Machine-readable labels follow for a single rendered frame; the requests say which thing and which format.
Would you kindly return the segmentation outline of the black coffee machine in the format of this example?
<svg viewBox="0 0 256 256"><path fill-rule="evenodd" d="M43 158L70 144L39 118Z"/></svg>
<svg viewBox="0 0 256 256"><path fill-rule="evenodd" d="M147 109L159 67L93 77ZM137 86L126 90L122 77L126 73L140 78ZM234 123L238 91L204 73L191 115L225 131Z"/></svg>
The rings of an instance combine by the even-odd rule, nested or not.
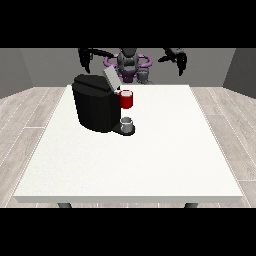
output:
<svg viewBox="0 0 256 256"><path fill-rule="evenodd" d="M134 124L125 131L121 123L120 97L111 90L104 76L80 74L74 78L72 91L82 126L95 132L116 132L123 136L135 133Z"/></svg>

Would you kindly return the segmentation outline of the pale grey machine lid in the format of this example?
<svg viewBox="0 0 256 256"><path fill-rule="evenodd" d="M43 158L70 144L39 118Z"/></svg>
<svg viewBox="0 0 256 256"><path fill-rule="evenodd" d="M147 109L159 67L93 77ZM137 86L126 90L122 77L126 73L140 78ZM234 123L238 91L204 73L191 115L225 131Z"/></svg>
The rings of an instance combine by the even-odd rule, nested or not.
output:
<svg viewBox="0 0 256 256"><path fill-rule="evenodd" d="M116 91L122 84L113 66L109 66L103 70L103 75L107 79L111 89Z"/></svg>

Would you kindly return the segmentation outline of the small grey coffee pod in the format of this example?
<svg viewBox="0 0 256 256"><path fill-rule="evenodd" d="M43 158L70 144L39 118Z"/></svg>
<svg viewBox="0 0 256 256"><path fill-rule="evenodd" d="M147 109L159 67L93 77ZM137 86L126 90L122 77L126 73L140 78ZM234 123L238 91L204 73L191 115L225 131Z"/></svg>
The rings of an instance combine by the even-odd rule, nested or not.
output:
<svg viewBox="0 0 256 256"><path fill-rule="evenodd" d="M142 84L148 82L149 70L147 68L140 68L137 71L137 81Z"/></svg>

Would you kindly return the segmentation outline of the red pod holder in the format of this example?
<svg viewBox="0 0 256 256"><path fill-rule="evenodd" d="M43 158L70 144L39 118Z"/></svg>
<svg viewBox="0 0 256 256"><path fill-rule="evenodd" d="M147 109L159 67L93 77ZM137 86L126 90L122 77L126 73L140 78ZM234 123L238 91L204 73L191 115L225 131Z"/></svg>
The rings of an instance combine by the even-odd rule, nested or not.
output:
<svg viewBox="0 0 256 256"><path fill-rule="evenodd" d="M130 90L122 90L119 93L120 107L129 109L133 106L133 92Z"/></svg>

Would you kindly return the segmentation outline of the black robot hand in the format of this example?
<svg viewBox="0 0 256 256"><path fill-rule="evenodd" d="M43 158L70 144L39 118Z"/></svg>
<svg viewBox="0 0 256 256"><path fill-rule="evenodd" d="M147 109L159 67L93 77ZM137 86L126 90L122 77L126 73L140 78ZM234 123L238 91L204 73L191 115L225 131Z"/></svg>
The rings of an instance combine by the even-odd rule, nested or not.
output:
<svg viewBox="0 0 256 256"><path fill-rule="evenodd" d="M187 55L182 48L164 48L165 55L158 59L159 63L171 61L176 63L179 75L182 75L187 66Z"/></svg>
<svg viewBox="0 0 256 256"><path fill-rule="evenodd" d="M90 62L93 60L93 56L101 56L113 58L114 55L110 52L99 50L96 48L79 48L78 56L81 66L85 69L87 73L90 73Z"/></svg>

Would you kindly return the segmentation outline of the small grey cup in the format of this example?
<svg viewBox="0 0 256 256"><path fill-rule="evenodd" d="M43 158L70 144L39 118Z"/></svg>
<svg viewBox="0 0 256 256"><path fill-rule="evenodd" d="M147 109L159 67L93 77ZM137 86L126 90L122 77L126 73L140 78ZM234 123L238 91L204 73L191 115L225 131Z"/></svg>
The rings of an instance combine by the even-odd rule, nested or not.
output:
<svg viewBox="0 0 256 256"><path fill-rule="evenodd" d="M123 117L120 120L121 131L124 133L129 133L133 129L133 121L130 117Z"/></svg>

